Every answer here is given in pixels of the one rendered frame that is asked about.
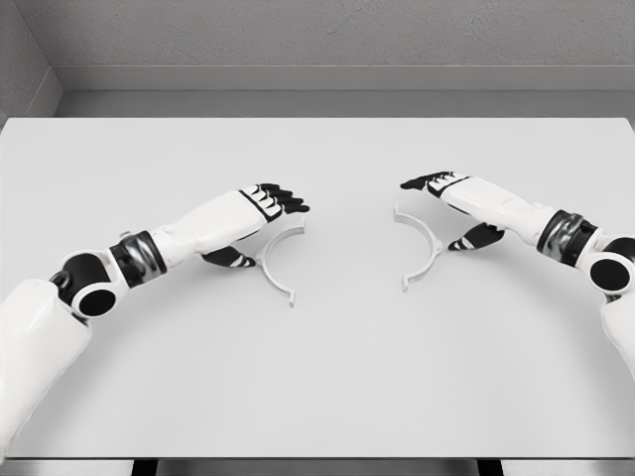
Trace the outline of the white table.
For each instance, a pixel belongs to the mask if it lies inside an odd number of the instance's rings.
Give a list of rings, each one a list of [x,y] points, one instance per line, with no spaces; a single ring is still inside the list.
[[[635,383],[601,293],[407,179],[456,171],[635,232],[624,119],[12,118],[0,132],[4,293],[72,252],[273,182],[307,229],[259,269],[191,258],[92,324],[13,458],[635,456]]]

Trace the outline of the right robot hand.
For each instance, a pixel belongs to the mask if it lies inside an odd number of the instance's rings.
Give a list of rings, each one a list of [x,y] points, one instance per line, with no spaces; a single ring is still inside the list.
[[[400,184],[402,189],[427,191],[450,208],[480,221],[460,238],[452,241],[449,251],[471,251],[500,241],[511,219],[508,205],[521,199],[483,178],[442,171],[411,178]]]

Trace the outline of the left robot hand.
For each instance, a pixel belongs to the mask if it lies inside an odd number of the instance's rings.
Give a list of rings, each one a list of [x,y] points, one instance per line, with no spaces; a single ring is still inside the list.
[[[275,183],[258,183],[227,192],[188,213],[180,222],[186,244],[210,264],[252,268],[256,261],[233,243],[259,232],[278,218],[310,207]]]

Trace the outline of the white half pipe clamp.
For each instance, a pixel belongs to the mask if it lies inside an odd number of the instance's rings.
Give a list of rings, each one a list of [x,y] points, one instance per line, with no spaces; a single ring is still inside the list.
[[[269,285],[287,299],[290,308],[295,307],[296,290],[280,282],[271,268],[271,257],[277,245],[287,238],[302,235],[306,232],[307,220],[301,217],[297,222],[289,224],[276,232],[257,252],[256,263]]]
[[[444,251],[443,242],[435,235],[430,226],[425,223],[419,217],[412,215],[410,213],[406,213],[403,211],[399,205],[395,204],[393,207],[393,220],[398,223],[402,223],[408,225],[416,230],[425,238],[429,245],[430,255],[425,264],[420,266],[417,270],[412,273],[407,273],[402,276],[401,279],[401,287],[402,292],[406,293],[411,284],[421,280],[431,269],[435,260],[441,255]]]

